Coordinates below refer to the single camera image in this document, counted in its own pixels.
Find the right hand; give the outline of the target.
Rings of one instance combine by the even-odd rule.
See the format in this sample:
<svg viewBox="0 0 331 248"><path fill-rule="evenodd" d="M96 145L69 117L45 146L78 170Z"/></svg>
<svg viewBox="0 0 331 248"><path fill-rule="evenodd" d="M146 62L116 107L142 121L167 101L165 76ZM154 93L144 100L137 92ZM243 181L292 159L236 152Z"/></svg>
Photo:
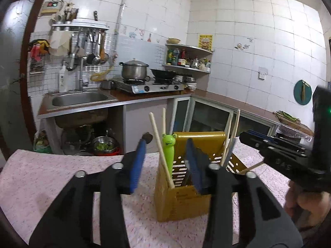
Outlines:
<svg viewBox="0 0 331 248"><path fill-rule="evenodd" d="M293 181L288 183L284 210L293 218L298 208L308 214L299 219L299 228L313 227L321 224L330 211L330 194L327 192L299 192L299 186Z"/></svg>

